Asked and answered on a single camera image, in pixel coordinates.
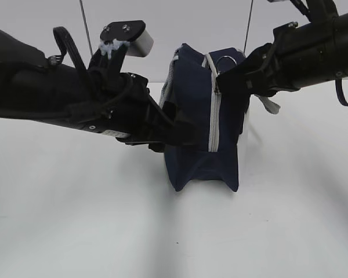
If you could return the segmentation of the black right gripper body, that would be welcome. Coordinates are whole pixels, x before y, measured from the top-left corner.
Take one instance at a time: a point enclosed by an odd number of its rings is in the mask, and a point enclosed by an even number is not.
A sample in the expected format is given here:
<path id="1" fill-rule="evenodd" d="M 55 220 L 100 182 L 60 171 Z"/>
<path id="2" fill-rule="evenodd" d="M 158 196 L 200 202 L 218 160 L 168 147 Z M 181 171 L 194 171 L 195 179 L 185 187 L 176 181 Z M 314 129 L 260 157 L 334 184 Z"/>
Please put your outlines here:
<path id="1" fill-rule="evenodd" d="M 274 42 L 256 48 L 243 62 L 246 89 L 249 94 L 272 97 L 276 93 L 300 90 L 288 80 L 282 68 L 278 49 L 286 35 L 296 27 L 282 25 L 273 29 Z"/>

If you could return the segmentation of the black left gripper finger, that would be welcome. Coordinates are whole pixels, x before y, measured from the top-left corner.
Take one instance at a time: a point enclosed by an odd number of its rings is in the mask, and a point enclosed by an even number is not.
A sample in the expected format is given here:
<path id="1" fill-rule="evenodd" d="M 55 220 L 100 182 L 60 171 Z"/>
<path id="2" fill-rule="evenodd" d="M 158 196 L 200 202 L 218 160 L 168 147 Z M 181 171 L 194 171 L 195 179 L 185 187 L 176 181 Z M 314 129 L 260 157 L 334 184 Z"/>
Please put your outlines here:
<path id="1" fill-rule="evenodd" d="M 164 145 L 198 145 L 206 130 L 175 103 L 165 101 L 162 107 L 161 143 Z"/>

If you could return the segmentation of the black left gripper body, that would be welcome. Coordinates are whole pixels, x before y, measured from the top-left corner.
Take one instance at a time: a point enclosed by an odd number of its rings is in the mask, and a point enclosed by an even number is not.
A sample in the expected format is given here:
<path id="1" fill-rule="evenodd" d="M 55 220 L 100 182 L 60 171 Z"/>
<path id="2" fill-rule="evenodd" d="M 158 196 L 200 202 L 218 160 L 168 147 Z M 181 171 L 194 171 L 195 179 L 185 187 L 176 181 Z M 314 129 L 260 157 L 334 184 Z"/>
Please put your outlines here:
<path id="1" fill-rule="evenodd" d="M 173 117 L 153 100 L 147 78 L 121 72 L 125 55 L 124 47 L 114 50 L 111 57 L 101 50 L 93 54 L 88 72 L 98 100 L 96 117 L 88 128 L 126 145 L 148 145 L 154 152 L 163 152 L 172 142 Z"/>

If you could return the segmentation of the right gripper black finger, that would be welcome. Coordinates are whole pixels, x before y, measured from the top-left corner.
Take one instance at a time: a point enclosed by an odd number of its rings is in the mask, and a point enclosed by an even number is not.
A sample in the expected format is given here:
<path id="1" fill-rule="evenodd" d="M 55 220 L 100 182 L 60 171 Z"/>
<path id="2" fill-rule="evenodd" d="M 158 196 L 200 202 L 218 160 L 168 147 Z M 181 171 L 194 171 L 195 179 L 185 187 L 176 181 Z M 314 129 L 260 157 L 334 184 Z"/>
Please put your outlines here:
<path id="1" fill-rule="evenodd" d="M 262 66 L 265 52 L 252 52 L 245 56 L 243 52 L 235 52 L 232 57 L 236 64 L 232 68 L 223 70 L 216 78 L 221 93 L 265 93 L 267 86 L 262 74 L 254 74 Z"/>

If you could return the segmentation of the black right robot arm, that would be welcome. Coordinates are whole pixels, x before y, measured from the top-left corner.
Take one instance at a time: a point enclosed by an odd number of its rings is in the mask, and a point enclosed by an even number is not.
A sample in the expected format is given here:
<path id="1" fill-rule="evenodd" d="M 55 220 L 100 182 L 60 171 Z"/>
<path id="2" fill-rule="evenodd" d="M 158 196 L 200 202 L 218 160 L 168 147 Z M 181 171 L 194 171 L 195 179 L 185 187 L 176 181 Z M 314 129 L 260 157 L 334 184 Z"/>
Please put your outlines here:
<path id="1" fill-rule="evenodd" d="M 339 14 L 334 1 L 294 1 L 308 18 L 273 29 L 274 40 L 256 48 L 216 80 L 220 92 L 271 97 L 348 77 L 348 12 Z"/>

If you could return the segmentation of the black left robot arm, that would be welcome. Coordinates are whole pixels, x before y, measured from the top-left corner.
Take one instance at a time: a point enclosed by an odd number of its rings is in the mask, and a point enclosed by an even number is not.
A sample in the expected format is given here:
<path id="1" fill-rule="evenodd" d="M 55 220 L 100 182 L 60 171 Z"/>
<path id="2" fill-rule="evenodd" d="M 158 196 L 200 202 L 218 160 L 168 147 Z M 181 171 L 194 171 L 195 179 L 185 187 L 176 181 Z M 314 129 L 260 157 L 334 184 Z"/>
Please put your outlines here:
<path id="1" fill-rule="evenodd" d="M 0 119 L 112 136 L 155 152 L 200 143 L 199 125 L 181 108 L 159 105 L 147 78 L 121 70 L 126 56 L 146 57 L 153 47 L 143 20 L 105 26 L 88 65 L 66 28 L 53 36 L 59 54 L 46 56 L 0 30 Z"/>

